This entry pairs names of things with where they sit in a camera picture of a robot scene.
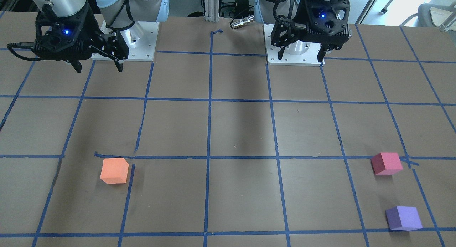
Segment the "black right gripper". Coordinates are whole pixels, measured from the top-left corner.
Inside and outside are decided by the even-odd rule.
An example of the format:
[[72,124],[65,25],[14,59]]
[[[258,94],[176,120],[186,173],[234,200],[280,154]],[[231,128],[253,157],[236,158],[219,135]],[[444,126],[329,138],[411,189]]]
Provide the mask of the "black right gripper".
[[128,46],[119,31],[104,34],[91,10],[85,4],[81,10],[68,17],[57,17],[53,7],[43,5],[36,17],[35,54],[44,60],[70,61],[81,73],[80,60],[98,53],[112,59],[117,70],[123,72]]

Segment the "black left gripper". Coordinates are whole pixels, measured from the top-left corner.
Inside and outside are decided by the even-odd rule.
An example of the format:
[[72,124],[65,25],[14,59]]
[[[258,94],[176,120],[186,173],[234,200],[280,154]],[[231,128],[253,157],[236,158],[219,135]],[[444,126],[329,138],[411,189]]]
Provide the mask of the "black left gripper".
[[278,14],[278,6],[285,1],[275,0],[273,6],[271,44],[280,47],[279,60],[287,46],[303,41],[321,44],[317,61],[322,62],[327,52],[341,49],[352,37],[348,25],[349,0],[299,0],[292,16]]

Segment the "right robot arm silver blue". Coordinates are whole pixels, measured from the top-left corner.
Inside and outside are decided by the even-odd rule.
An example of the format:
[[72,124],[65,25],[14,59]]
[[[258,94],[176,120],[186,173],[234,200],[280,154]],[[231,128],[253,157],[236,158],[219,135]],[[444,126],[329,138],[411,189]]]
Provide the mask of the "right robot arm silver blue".
[[169,0],[96,0],[104,18],[98,25],[88,0],[33,0],[39,8],[36,39],[20,44],[43,60],[64,61],[76,72],[81,60],[153,61],[159,24]]

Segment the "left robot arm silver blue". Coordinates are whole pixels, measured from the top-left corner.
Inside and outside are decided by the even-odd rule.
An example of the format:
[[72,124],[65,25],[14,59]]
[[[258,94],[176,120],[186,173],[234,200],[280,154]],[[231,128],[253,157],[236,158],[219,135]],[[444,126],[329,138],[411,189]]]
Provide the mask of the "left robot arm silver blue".
[[255,0],[269,62],[322,65],[352,37],[349,0]]

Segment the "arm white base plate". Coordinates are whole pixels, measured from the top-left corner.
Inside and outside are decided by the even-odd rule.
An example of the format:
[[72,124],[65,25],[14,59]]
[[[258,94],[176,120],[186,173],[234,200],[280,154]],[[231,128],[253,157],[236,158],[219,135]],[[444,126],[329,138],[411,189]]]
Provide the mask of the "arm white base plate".
[[127,22],[127,24],[122,23],[121,26],[132,26],[117,34],[123,37],[124,42],[129,48],[128,57],[124,60],[153,61],[160,23],[144,21]]
[[297,41],[285,48],[282,59],[278,59],[280,47],[271,44],[273,24],[264,24],[264,43],[266,46],[267,60],[269,65],[293,65],[293,66],[321,66],[325,62],[318,62],[317,54],[321,44]]

